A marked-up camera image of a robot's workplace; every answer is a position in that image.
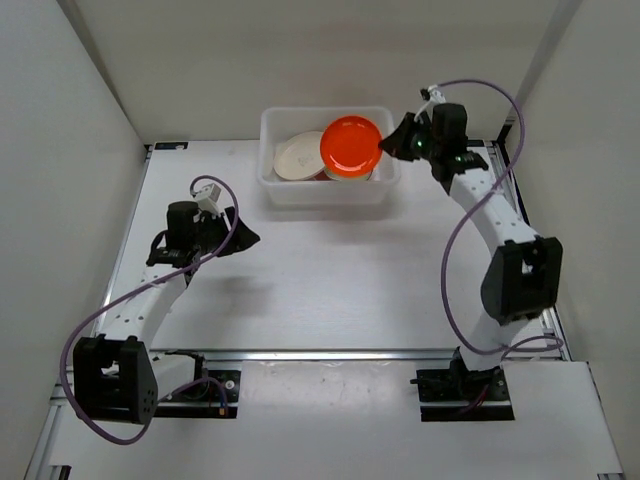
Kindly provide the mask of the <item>green square panda dish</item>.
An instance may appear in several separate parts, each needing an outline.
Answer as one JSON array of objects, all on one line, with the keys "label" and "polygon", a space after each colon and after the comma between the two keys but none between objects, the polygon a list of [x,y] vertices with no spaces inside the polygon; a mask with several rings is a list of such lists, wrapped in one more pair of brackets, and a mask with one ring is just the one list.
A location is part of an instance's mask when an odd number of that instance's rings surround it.
[{"label": "green square panda dish", "polygon": [[368,173],[365,173],[363,175],[357,175],[357,176],[344,176],[344,175],[340,175],[337,174],[331,170],[329,170],[328,168],[324,169],[324,174],[331,180],[334,181],[342,181],[342,182],[360,182],[360,181],[368,181],[371,179],[372,175],[373,175],[373,171],[370,171]]}]

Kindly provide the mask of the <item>cream round bowl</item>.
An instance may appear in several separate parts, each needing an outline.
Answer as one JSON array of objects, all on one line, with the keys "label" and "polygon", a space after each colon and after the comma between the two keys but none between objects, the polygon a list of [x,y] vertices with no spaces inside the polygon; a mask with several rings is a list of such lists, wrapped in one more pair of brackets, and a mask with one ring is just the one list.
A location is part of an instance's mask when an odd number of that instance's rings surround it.
[{"label": "cream round bowl", "polygon": [[286,181],[312,179],[324,169],[320,153],[320,131],[304,132],[276,146],[273,167]]}]

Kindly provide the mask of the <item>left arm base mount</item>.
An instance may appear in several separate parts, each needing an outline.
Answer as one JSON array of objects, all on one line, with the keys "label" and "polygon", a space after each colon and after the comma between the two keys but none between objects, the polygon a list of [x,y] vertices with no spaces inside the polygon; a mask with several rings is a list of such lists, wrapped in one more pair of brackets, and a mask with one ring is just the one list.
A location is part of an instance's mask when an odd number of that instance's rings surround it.
[{"label": "left arm base mount", "polygon": [[158,385],[155,418],[236,419],[241,370],[203,354],[174,350],[152,356]]}]

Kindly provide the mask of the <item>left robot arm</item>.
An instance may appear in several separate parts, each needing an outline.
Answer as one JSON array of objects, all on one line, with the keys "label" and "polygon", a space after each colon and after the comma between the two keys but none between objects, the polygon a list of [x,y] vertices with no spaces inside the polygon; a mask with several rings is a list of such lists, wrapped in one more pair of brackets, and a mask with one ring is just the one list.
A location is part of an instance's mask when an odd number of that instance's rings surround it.
[{"label": "left robot arm", "polygon": [[207,259],[246,251],[259,240],[233,206],[218,211],[195,201],[169,205],[138,288],[95,336],[80,338],[73,348],[74,398],[89,419],[144,425],[163,398],[206,395],[210,377],[197,354],[154,355],[151,344]]}]

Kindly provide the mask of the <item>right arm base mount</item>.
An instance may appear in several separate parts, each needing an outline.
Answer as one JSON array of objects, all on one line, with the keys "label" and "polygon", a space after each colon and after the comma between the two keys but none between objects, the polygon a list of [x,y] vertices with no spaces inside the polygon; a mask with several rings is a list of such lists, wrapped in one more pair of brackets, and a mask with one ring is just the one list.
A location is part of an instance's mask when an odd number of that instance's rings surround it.
[{"label": "right arm base mount", "polygon": [[461,373],[449,369],[417,370],[410,384],[417,388],[423,423],[513,421],[504,371]]}]

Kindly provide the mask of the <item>orange round plate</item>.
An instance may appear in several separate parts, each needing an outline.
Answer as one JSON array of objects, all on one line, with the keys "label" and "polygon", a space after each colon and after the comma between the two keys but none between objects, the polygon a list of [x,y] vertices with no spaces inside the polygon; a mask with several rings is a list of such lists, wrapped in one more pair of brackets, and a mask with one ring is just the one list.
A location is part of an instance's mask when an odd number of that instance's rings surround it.
[{"label": "orange round plate", "polygon": [[325,168],[344,176],[373,171],[382,158],[382,135],[368,118],[348,115],[327,126],[320,140]]}]

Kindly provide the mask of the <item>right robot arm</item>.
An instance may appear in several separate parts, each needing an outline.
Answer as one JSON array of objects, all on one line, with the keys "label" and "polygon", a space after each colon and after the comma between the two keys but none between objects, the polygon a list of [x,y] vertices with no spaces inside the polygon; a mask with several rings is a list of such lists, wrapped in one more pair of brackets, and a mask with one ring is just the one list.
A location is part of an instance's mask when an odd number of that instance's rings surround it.
[{"label": "right robot arm", "polygon": [[469,150],[466,126],[462,105],[441,103],[431,113],[405,114],[379,146],[398,160],[428,161],[434,179],[464,209],[491,255],[480,287],[481,316],[460,340],[464,365],[449,375],[452,393],[470,400],[485,387],[482,371],[498,367],[524,327],[555,305],[563,247],[520,218],[488,162]]}]

